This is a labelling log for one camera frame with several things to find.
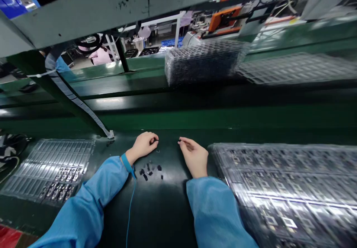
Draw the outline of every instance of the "blue cord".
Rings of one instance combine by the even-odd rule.
[[[132,196],[131,196],[130,205],[129,205],[128,229],[127,229],[127,231],[126,231],[126,248],[128,248],[128,235],[129,235],[129,223],[130,223],[130,209],[131,209],[131,203],[132,203],[133,197],[134,197],[135,186],[136,186],[136,178],[134,177],[134,189],[133,189],[133,194],[132,194]]]

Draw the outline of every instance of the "worker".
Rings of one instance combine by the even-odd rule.
[[[43,50],[40,50],[40,53],[41,53],[41,55],[46,57],[50,51],[51,51],[51,48],[47,47],[47,48],[45,48]],[[63,60],[63,58],[61,56],[59,56],[59,58],[57,59],[55,68],[59,73],[63,73],[63,72],[66,72],[66,71],[71,71],[71,69],[66,64],[66,62],[64,62],[64,60]]]
[[[121,157],[109,157],[77,195],[68,199],[50,229],[30,248],[95,247],[103,231],[103,208],[123,187],[129,172],[133,173],[134,162],[158,143],[156,134],[145,132]],[[186,187],[198,246],[257,248],[243,227],[232,191],[219,179],[208,177],[206,149],[184,137],[178,144],[193,177]]]
[[[40,50],[40,53],[41,53],[41,55],[46,57],[50,51],[51,51],[51,48],[47,47],[43,50]],[[64,62],[64,60],[61,56],[59,56],[59,58],[56,61],[55,69],[68,82],[71,82],[71,81],[74,81],[77,79],[76,75],[71,71],[71,69],[66,64],[66,62]]]
[[[105,63],[111,63],[112,60],[110,56],[111,55],[108,53],[108,49],[102,45],[97,51],[91,53],[88,58],[91,60],[93,65],[96,66]]]

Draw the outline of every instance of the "wrist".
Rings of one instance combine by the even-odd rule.
[[[125,153],[126,158],[128,159],[128,162],[130,164],[130,166],[133,166],[133,164],[135,163],[135,161],[138,159],[137,155],[135,154],[134,150],[128,149]]]
[[[206,170],[206,171],[199,172],[199,173],[193,173],[193,174],[191,174],[191,175],[192,175],[192,177],[193,177],[194,179],[201,178],[201,177],[207,177],[207,176],[208,176],[207,170]]]

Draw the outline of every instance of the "person's left hand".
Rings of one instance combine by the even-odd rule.
[[[159,137],[152,132],[145,132],[139,135],[135,140],[134,146],[125,153],[130,165],[133,165],[137,159],[148,155],[156,149],[158,144]]]

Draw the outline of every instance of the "red floor mat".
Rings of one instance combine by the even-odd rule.
[[[0,225],[0,247],[15,248],[22,232]]]

